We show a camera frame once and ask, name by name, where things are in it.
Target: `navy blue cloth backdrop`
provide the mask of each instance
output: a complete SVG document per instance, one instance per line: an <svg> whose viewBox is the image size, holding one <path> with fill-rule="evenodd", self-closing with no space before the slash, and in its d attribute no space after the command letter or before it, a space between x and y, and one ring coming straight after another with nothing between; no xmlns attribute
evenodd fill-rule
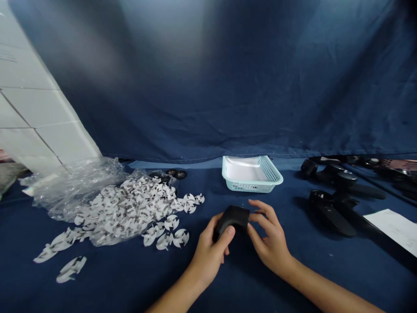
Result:
<svg viewBox="0 0 417 313"><path fill-rule="evenodd" d="M413 0L11 0L105 156L417 157Z"/></svg>

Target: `white tile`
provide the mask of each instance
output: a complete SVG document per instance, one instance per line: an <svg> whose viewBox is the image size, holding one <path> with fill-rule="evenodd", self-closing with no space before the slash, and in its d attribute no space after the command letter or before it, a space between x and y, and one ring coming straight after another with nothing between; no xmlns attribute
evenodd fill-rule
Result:
<svg viewBox="0 0 417 313"><path fill-rule="evenodd" d="M81 122L50 125L36 131L63 164L101 156Z"/></svg>
<svg viewBox="0 0 417 313"><path fill-rule="evenodd" d="M31 127L79 121L62 91L3 88L2 92Z"/></svg>
<svg viewBox="0 0 417 313"><path fill-rule="evenodd" d="M29 125L0 92L0 128L25 128Z"/></svg>
<svg viewBox="0 0 417 313"><path fill-rule="evenodd" d="M0 87L59 90L37 54L1 43Z"/></svg>
<svg viewBox="0 0 417 313"><path fill-rule="evenodd" d="M0 147L32 172L42 172L61 165L33 128L0 129Z"/></svg>

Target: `light blue plastic basket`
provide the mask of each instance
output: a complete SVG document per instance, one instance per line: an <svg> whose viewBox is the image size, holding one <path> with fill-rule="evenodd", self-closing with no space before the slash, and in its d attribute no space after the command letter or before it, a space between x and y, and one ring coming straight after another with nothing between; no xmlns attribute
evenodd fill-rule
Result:
<svg viewBox="0 0 417 313"><path fill-rule="evenodd" d="M228 166L233 167L235 177L228 177ZM256 193L269 193L284 181L268 156L249 159L224 156L222 176L230 190ZM255 180L241 180L240 177L251 177Z"/></svg>

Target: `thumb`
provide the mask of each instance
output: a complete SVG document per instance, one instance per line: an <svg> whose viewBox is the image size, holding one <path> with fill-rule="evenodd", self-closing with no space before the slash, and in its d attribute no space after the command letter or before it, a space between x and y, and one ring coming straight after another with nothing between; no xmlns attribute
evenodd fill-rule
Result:
<svg viewBox="0 0 417 313"><path fill-rule="evenodd" d="M233 226L227 226L223 232L220 239L216 242L216 249L222 253L225 251L226 247L231 243L233 237L235 236L236 230Z"/></svg>

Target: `white tiled wall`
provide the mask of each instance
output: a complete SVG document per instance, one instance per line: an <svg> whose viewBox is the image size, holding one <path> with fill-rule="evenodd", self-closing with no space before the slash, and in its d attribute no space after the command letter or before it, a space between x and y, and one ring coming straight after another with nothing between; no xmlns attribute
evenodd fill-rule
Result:
<svg viewBox="0 0 417 313"><path fill-rule="evenodd" d="M0 91L0 128L25 128L29 125L9 104Z"/></svg>
<svg viewBox="0 0 417 313"><path fill-rule="evenodd" d="M0 0L0 148L34 172L101 153Z"/></svg>
<svg viewBox="0 0 417 313"><path fill-rule="evenodd" d="M79 121L62 91L2 88L2 93L31 127Z"/></svg>

